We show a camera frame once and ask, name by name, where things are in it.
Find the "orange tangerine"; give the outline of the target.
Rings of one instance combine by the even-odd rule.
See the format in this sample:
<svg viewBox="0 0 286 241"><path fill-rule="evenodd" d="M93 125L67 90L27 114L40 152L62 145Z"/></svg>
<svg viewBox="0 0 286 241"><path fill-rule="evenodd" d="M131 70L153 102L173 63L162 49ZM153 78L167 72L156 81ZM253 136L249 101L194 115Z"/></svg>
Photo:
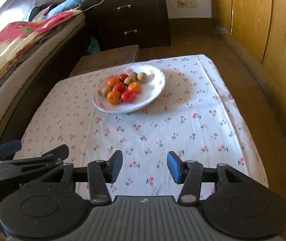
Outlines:
<svg viewBox="0 0 286 241"><path fill-rule="evenodd" d="M119 83L120 83L120 80L117 77L112 77L108 80L108 87L112 89L116 84L119 84Z"/></svg>
<svg viewBox="0 0 286 241"><path fill-rule="evenodd" d="M131 83L130 85L128 85L128 91L132 91L136 94L139 94L140 92L142 92L142 86L139 82Z"/></svg>
<svg viewBox="0 0 286 241"><path fill-rule="evenodd" d="M111 105L119 105L121 102L121 93L119 91L110 91L106 96L106 100Z"/></svg>

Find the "red cherry tomato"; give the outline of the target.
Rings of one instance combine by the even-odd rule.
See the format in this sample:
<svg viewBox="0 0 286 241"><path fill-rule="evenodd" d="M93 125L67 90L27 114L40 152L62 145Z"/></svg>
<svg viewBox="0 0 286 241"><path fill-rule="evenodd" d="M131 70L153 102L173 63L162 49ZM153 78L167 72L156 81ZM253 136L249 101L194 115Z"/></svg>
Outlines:
<svg viewBox="0 0 286 241"><path fill-rule="evenodd" d="M112 88L113 91L118 91L120 94L123 94L126 91L126 87L122 83L115 84Z"/></svg>
<svg viewBox="0 0 286 241"><path fill-rule="evenodd" d="M120 74L118 79L121 83L123 83L127 77L128 77L127 74Z"/></svg>
<svg viewBox="0 0 286 241"><path fill-rule="evenodd" d="M124 103L132 103L136 98L136 93L133 91L125 91L122 95L121 95L121 100Z"/></svg>

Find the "cherry print tablecloth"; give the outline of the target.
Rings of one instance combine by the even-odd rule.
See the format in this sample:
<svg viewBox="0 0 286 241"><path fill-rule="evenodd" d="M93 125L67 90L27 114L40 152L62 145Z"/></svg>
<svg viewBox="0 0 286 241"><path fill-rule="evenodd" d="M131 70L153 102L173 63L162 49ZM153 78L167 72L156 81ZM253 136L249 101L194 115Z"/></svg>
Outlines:
<svg viewBox="0 0 286 241"><path fill-rule="evenodd" d="M165 88L150 105L129 114L104 113L92 96L105 77L133 71L132 64L59 81L34 114L15 159L39 157L66 144L68 161L82 167L121 150L121 172L108 185L112 197L178 197L181 186L166 165L169 151L205 167L229 164L266 186L263 162L214 62L199 54L147 65L164 73Z"/></svg>

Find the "beige mattress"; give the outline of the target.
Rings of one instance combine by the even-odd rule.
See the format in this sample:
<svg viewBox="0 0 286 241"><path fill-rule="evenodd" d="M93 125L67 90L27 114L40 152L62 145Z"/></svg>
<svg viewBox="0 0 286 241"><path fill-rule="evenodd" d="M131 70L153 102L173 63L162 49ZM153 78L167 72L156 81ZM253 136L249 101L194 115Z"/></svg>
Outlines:
<svg viewBox="0 0 286 241"><path fill-rule="evenodd" d="M40 38L0 80L0 144L19 139L54 85L85 51L85 14Z"/></svg>

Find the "red cherry tomato front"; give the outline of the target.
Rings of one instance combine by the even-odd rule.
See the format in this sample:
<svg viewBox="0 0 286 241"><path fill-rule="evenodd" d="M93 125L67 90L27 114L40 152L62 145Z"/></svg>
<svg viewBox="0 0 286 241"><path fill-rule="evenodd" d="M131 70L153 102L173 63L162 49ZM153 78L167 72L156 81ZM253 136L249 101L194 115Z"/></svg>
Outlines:
<svg viewBox="0 0 286 241"><path fill-rule="evenodd" d="M120 94L123 94L126 91L126 87L122 83L115 84L112 88L113 91L118 91Z"/></svg>

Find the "white floral plate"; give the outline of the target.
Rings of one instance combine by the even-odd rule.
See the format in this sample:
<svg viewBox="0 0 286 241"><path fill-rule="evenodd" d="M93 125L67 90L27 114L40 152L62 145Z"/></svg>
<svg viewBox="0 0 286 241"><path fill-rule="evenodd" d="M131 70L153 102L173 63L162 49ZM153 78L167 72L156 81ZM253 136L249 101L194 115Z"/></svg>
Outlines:
<svg viewBox="0 0 286 241"><path fill-rule="evenodd" d="M92 102L104 113L130 113L152 103L165 85L165 75L157 67L146 64L119 67L97 84Z"/></svg>

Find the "red cherry tomato back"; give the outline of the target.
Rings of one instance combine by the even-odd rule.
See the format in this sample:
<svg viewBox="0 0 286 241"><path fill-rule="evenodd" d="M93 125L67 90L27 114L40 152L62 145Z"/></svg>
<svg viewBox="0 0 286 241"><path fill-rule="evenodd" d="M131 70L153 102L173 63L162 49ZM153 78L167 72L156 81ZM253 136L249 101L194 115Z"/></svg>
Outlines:
<svg viewBox="0 0 286 241"><path fill-rule="evenodd" d="M127 74L120 74L118 79L121 83L123 83L127 77L128 77Z"/></svg>

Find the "green plastic bag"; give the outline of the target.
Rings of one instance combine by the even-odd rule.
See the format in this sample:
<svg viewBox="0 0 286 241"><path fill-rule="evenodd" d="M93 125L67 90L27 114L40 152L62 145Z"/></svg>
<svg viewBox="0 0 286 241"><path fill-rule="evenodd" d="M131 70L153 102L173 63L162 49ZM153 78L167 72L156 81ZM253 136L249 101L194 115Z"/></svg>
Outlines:
<svg viewBox="0 0 286 241"><path fill-rule="evenodd" d="M89 45L87 52L89 55L96 54L100 52L100 46L95 38L91 39L91 44Z"/></svg>

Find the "floral pink blanket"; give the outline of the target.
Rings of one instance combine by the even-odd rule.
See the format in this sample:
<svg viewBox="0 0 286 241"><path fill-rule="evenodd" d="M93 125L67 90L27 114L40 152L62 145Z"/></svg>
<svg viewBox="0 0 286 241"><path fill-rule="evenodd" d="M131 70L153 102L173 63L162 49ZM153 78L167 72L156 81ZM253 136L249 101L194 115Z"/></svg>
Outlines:
<svg viewBox="0 0 286 241"><path fill-rule="evenodd" d="M40 38L80 13L72 9L46 20L19 21L5 26L0 32L0 80Z"/></svg>

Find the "dark wooden dresser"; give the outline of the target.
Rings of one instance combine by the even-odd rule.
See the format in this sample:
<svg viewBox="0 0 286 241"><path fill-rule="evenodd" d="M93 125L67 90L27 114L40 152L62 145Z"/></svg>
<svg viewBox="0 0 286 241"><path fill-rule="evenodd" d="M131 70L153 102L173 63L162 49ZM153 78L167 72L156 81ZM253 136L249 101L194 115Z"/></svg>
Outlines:
<svg viewBox="0 0 286 241"><path fill-rule="evenodd" d="M166 0L88 0L84 13L90 36L103 51L171 45Z"/></svg>

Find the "wooden wardrobe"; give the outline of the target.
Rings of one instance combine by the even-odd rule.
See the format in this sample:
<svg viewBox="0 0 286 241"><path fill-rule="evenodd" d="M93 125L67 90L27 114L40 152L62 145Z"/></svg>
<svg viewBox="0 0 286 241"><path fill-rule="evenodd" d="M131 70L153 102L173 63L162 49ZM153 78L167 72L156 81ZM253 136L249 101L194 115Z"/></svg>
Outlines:
<svg viewBox="0 0 286 241"><path fill-rule="evenodd" d="M261 87L286 106L286 0L211 0L212 18L227 30Z"/></svg>

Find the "blue pillow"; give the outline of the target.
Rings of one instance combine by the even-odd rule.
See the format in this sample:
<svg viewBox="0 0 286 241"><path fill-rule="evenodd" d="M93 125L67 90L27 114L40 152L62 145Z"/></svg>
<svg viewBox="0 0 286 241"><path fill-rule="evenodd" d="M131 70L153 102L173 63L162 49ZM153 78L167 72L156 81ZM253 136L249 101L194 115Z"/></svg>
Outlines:
<svg viewBox="0 0 286 241"><path fill-rule="evenodd" d="M54 9L52 9L47 15L46 19L49 19L50 17L64 11L68 11L70 9L77 8L81 6L84 2L88 0L66 0L63 3L60 3L57 5Z"/></svg>

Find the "wall power socket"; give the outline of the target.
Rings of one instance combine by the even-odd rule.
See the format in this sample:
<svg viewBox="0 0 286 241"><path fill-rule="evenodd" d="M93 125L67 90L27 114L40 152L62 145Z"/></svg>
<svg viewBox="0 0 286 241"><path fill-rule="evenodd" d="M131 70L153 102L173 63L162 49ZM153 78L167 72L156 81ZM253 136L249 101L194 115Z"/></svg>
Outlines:
<svg viewBox="0 0 286 241"><path fill-rule="evenodd" d="M196 0L177 0L178 8L196 8Z"/></svg>

